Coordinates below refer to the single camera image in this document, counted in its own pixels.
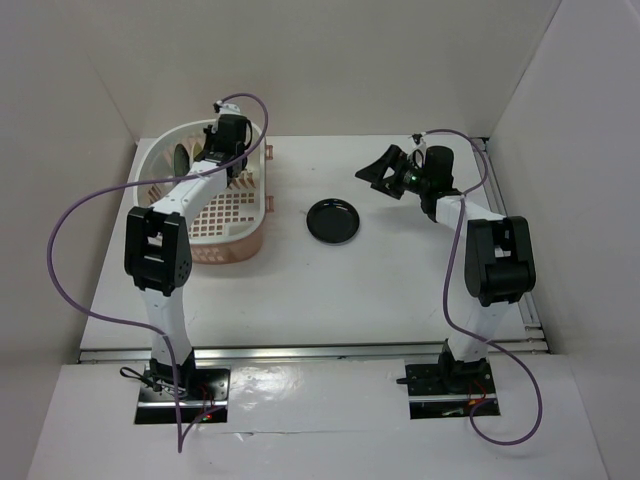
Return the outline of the black glossy plate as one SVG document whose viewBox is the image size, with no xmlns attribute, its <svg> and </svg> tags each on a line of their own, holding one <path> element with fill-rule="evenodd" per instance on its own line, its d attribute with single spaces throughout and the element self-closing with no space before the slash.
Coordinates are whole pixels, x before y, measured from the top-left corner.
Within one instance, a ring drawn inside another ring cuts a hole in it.
<svg viewBox="0 0 640 480">
<path fill-rule="evenodd" d="M 360 229 L 360 216 L 349 202 L 327 198 L 313 204 L 306 214 L 309 233 L 329 245 L 349 242 Z"/>
</svg>

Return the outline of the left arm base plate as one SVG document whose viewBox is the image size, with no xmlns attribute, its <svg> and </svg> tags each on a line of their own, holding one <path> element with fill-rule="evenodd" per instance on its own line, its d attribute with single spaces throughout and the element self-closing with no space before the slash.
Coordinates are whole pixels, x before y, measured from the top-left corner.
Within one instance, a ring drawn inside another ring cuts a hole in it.
<svg viewBox="0 0 640 480">
<path fill-rule="evenodd" d="M 139 374 L 123 367 L 120 373 L 141 383 L 134 417 L 136 425 L 176 423 L 172 384 L 153 380 L 148 368 Z M 197 369 L 189 387 L 178 388 L 182 423 L 189 424 L 199 415 L 202 424 L 226 423 L 230 380 L 231 370 L 227 367 Z"/>
</svg>

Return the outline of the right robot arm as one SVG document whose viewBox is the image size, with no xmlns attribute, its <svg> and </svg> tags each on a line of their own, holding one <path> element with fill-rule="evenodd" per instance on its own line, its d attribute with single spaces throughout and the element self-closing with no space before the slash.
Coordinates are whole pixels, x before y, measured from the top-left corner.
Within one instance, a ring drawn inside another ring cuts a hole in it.
<svg viewBox="0 0 640 480">
<path fill-rule="evenodd" d="M 489 373 L 489 345 L 511 306 L 535 285 L 536 272 L 526 219 L 506 217 L 466 200 L 454 187 L 454 152 L 446 146 L 420 145 L 411 153 L 390 146 L 355 177 L 399 199 L 410 192 L 430 220 L 465 242 L 464 283 L 476 299 L 469 319 L 453 330 L 428 377 L 406 375 L 410 388 L 462 394 Z"/>
</svg>

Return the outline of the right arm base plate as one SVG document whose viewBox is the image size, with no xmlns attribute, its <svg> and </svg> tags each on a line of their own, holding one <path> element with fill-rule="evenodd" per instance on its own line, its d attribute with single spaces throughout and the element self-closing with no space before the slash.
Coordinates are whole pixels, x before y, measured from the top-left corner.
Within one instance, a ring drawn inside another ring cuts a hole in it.
<svg viewBox="0 0 640 480">
<path fill-rule="evenodd" d="M 500 407 L 490 366 L 477 372 L 445 378 L 436 364 L 408 364 L 396 380 L 406 388 L 412 420 L 449 419 L 475 415 L 499 416 Z"/>
</svg>

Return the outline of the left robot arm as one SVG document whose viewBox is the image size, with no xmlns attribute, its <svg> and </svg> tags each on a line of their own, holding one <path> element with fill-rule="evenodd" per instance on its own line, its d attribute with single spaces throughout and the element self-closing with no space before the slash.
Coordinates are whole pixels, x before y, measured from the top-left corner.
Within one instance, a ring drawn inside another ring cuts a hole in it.
<svg viewBox="0 0 640 480">
<path fill-rule="evenodd" d="M 149 324 L 160 331 L 152 342 L 151 378 L 176 399 L 196 390 L 195 356 L 184 320 L 183 287 L 192 270 L 188 228 L 203 208 L 246 166 L 253 140 L 251 122 L 224 113 L 203 128 L 203 149 L 191 157 L 174 147 L 173 188 L 150 206 L 132 208 L 126 221 L 124 266 L 141 291 Z"/>
</svg>

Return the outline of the cream plate with green patch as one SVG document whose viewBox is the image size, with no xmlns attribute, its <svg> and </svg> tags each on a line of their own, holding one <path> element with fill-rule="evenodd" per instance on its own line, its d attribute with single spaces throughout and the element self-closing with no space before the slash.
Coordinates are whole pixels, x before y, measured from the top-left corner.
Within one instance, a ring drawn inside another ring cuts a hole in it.
<svg viewBox="0 0 640 480">
<path fill-rule="evenodd" d="M 194 162 L 199 160 L 199 155 L 203 151 L 203 147 L 200 143 L 196 142 L 191 149 L 191 157 Z"/>
</svg>

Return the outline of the blue patterned plate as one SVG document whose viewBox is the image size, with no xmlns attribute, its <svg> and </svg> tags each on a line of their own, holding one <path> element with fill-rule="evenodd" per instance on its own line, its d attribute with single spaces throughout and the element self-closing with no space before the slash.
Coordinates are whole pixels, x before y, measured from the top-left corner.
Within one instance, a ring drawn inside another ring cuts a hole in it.
<svg viewBox="0 0 640 480">
<path fill-rule="evenodd" d="M 173 152 L 173 171 L 174 177 L 187 176 L 190 171 L 190 155 L 186 147 L 179 143 L 175 146 Z"/>
</svg>

